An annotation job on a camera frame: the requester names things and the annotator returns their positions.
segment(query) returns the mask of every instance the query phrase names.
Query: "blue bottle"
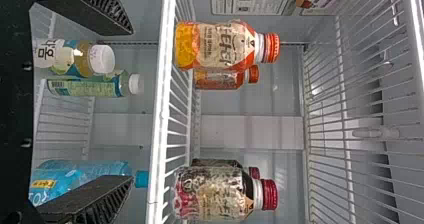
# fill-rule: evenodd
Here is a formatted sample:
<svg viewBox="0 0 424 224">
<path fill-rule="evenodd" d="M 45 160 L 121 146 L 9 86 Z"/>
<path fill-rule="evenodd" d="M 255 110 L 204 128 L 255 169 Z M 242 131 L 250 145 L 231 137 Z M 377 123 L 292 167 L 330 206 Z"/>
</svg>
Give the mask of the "blue bottle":
<svg viewBox="0 0 424 224">
<path fill-rule="evenodd" d="M 34 206 L 39 206 L 88 181 L 83 172 L 75 169 L 35 169 L 31 175 L 28 199 Z"/>
<path fill-rule="evenodd" d="M 68 169 L 78 170 L 92 181 L 103 175 L 132 176 L 132 169 L 126 161 L 71 161 L 71 160 L 49 160 L 43 162 L 38 169 Z M 147 188 L 149 182 L 148 171 L 137 171 L 135 174 L 135 187 Z"/>
</svg>

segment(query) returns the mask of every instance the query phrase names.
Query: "brown bottle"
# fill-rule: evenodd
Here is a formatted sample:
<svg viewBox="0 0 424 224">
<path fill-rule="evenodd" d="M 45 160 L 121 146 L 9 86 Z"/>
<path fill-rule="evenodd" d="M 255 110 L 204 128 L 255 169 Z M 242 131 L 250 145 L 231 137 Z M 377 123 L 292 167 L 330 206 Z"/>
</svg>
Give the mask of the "brown bottle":
<svg viewBox="0 0 424 224">
<path fill-rule="evenodd" d="M 259 68 L 257 65 L 250 67 L 244 73 L 194 70 L 194 85 L 196 89 L 236 90 L 245 81 L 248 81 L 248 83 L 257 83 L 259 81 Z"/>
</svg>

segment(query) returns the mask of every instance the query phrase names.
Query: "orange bottle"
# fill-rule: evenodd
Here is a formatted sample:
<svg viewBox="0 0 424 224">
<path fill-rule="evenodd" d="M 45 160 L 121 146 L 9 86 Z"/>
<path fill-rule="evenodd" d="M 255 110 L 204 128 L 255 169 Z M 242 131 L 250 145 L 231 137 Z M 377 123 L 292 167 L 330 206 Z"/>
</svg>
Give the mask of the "orange bottle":
<svg viewBox="0 0 424 224">
<path fill-rule="evenodd" d="M 280 54 L 275 33 L 257 33 L 242 21 L 206 24 L 180 22 L 175 56 L 182 70 L 244 72 L 258 63 L 274 63 Z"/>
<path fill-rule="evenodd" d="M 202 90 L 236 90 L 245 80 L 248 83 L 259 81 L 259 68 L 254 65 L 249 70 L 239 73 L 194 70 L 194 85 Z"/>
</svg>

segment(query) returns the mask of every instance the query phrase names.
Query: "red bottle cap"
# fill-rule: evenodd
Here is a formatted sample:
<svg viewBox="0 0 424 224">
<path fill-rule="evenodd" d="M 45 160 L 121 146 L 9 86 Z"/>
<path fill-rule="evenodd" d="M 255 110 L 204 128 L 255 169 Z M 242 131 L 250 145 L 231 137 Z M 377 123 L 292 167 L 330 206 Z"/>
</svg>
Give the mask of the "red bottle cap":
<svg viewBox="0 0 424 224">
<path fill-rule="evenodd" d="M 264 35 L 265 50 L 263 63 L 274 63 L 280 55 L 280 37 L 277 33 L 269 32 Z"/>
<path fill-rule="evenodd" d="M 249 83 L 257 83 L 259 81 L 259 67 L 253 65 L 249 68 Z"/>
<path fill-rule="evenodd" d="M 261 173 L 259 172 L 259 168 L 257 167 L 249 167 L 249 175 L 253 179 L 256 179 L 256 180 L 261 179 Z"/>
<path fill-rule="evenodd" d="M 275 182 L 270 179 L 261 179 L 262 182 L 262 188 L 264 193 L 264 205 L 262 207 L 262 210 L 275 210 L 278 206 L 278 191 L 277 191 L 277 185 L 275 185 Z"/>
</svg>

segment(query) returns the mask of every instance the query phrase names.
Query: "plastic bottle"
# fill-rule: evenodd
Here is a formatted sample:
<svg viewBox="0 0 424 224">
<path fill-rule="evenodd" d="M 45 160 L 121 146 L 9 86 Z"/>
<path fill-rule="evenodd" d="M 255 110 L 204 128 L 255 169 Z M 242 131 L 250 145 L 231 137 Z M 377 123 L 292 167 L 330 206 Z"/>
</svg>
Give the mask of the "plastic bottle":
<svg viewBox="0 0 424 224">
<path fill-rule="evenodd" d="M 275 210 L 272 180 L 255 180 L 240 168 L 182 167 L 175 172 L 173 208 L 182 220 L 242 221 L 253 210 Z"/>
<path fill-rule="evenodd" d="M 182 70 L 244 72 L 255 63 L 274 63 L 279 54 L 277 34 L 257 33 L 240 20 L 180 22 L 175 31 L 175 56 Z"/>
<path fill-rule="evenodd" d="M 58 96 L 126 97 L 143 93 L 144 82 L 140 74 L 115 70 L 102 77 L 47 79 L 47 87 Z"/>
<path fill-rule="evenodd" d="M 39 170 L 78 170 L 92 181 L 103 175 L 132 176 L 132 168 L 126 161 L 102 161 L 102 160 L 48 160 L 41 163 Z M 147 187 L 149 182 L 148 171 L 137 171 L 134 175 L 136 188 Z"/>
<path fill-rule="evenodd" d="M 237 160 L 224 159 L 198 159 L 194 158 L 191 161 L 191 166 L 210 166 L 210 167 L 236 167 L 241 168 L 246 173 L 249 173 L 253 179 L 261 179 L 261 173 L 257 167 L 243 167 Z"/>
<path fill-rule="evenodd" d="M 87 176 L 76 169 L 35 169 L 31 175 L 28 199 L 34 206 L 39 206 L 88 181 Z"/>
<path fill-rule="evenodd" d="M 258 65 L 250 67 L 244 73 L 194 70 L 194 85 L 196 89 L 236 90 L 245 81 L 248 81 L 248 83 L 257 83 L 259 81 Z"/>
<path fill-rule="evenodd" d="M 115 69 L 115 55 L 107 45 L 89 41 L 37 39 L 33 41 L 34 65 L 57 75 L 87 78 Z"/>
</svg>

